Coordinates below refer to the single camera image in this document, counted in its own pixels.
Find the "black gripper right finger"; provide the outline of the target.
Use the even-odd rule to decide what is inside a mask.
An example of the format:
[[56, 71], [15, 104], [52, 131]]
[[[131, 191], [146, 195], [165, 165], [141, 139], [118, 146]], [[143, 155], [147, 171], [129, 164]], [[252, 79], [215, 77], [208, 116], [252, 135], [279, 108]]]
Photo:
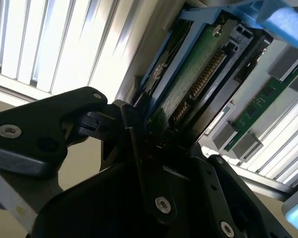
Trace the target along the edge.
[[212, 237], [287, 237], [285, 228], [221, 156], [206, 158], [200, 145], [188, 154], [190, 180], [203, 191]]

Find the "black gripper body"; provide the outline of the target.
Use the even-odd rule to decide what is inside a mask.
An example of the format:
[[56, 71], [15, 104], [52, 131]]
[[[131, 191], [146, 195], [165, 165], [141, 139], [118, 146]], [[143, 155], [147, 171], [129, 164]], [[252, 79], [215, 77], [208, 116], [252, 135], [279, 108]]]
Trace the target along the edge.
[[156, 158], [115, 164], [53, 198], [33, 238], [193, 238], [212, 231], [203, 195], [212, 166], [187, 159], [176, 171]]

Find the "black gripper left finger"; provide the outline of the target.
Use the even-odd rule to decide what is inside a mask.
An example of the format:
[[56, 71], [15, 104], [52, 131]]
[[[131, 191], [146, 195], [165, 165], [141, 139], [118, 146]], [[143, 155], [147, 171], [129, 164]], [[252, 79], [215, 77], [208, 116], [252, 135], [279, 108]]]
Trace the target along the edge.
[[150, 158], [142, 114], [83, 87], [0, 112], [0, 204], [19, 219], [34, 219], [62, 194], [54, 181], [68, 148], [88, 137], [105, 144], [101, 172]]

